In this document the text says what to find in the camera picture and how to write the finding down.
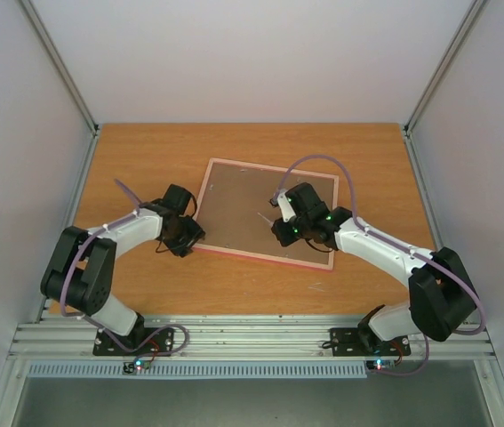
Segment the pink picture frame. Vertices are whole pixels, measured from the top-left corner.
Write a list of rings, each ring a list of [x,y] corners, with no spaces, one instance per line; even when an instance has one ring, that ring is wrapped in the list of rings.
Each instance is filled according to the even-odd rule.
[[[269,200],[282,179],[292,186],[307,182],[331,209],[337,206],[337,175],[293,170],[289,175],[281,166],[261,165],[212,157],[209,160],[197,198],[196,222],[205,237],[196,248],[301,266],[314,270],[332,270],[334,255],[318,252],[297,242],[282,247],[257,212],[271,221],[281,217]]]

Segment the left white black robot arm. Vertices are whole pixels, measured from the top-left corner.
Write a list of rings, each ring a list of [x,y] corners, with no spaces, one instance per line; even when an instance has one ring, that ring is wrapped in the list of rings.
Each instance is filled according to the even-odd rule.
[[[98,227],[65,228],[53,250],[40,284],[41,293],[60,305],[65,317],[83,316],[115,334],[114,342],[126,354],[141,351],[145,330],[137,326],[140,314],[112,294],[116,260],[149,241],[167,252],[185,257],[205,232],[187,213],[196,197],[172,184],[160,198],[143,201],[121,181],[116,185],[133,203],[126,216]]]

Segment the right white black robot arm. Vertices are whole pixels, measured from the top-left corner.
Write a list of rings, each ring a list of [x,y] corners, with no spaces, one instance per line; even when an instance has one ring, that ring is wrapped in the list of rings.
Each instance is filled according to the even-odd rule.
[[[306,182],[280,189],[271,204],[281,212],[271,227],[281,246],[303,240],[316,250],[354,255],[407,288],[408,302],[380,305],[359,321],[357,340],[365,353],[409,334],[443,342],[464,332],[478,297],[453,250],[429,251],[383,234],[344,207],[329,209]]]

